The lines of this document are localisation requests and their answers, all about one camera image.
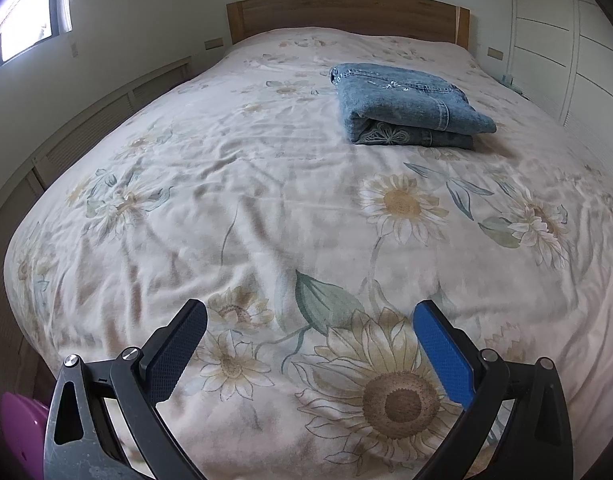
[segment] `louvered panel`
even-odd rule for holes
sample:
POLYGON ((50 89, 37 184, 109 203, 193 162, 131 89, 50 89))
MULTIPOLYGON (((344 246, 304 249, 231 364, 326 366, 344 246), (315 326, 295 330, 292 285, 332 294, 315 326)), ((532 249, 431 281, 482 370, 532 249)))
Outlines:
POLYGON ((55 175, 47 181, 42 174, 45 183, 51 184, 131 115, 131 103, 128 96, 123 95, 77 126, 46 154, 55 175))
POLYGON ((22 332, 13 317, 4 290, 4 256, 13 233, 38 199, 27 179, 22 180, 0 209, 0 346, 16 354, 22 342, 22 332))
POLYGON ((185 66, 179 66, 165 72, 151 81, 138 86, 133 90, 139 108, 144 108, 150 102, 156 100, 161 95, 166 94, 180 83, 186 80, 185 66))

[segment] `purple object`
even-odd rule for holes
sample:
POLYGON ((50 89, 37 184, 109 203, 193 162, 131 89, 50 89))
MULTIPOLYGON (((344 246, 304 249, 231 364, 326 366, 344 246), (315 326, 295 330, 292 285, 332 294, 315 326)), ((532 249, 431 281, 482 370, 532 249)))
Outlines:
POLYGON ((5 393, 0 402, 7 445, 33 480, 44 480, 44 435, 48 408, 34 399, 5 393))

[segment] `light switch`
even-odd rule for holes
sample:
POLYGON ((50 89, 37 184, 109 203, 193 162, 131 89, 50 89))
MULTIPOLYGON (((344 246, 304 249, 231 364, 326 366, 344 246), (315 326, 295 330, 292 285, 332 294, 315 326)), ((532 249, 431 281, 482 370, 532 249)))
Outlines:
POLYGON ((489 52, 487 52, 487 56, 493 57, 494 59, 499 59, 500 61, 502 61, 504 59, 504 52, 489 47, 489 52))

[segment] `floral bedspread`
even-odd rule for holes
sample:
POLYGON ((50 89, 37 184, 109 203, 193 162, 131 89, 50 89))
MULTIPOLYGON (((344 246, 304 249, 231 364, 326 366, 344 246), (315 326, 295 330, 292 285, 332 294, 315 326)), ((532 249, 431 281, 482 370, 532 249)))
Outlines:
POLYGON ((203 300, 208 332, 158 410, 211 479, 412 478, 460 413, 408 321, 427 298, 479 348, 554 359, 578 476, 613 435, 613 185, 453 44, 318 28, 238 44, 56 181, 5 274, 55 372, 203 300), (498 132, 475 152, 350 144, 328 70, 367 60, 440 75, 498 132))

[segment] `blue gripper pad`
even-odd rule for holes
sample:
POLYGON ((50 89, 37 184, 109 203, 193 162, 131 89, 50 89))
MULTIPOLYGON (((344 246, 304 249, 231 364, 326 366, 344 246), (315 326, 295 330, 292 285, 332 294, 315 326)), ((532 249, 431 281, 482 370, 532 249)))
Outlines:
POLYGON ((426 301, 415 306, 411 324, 449 399, 462 404, 466 410, 475 396, 473 370, 469 362, 426 301))

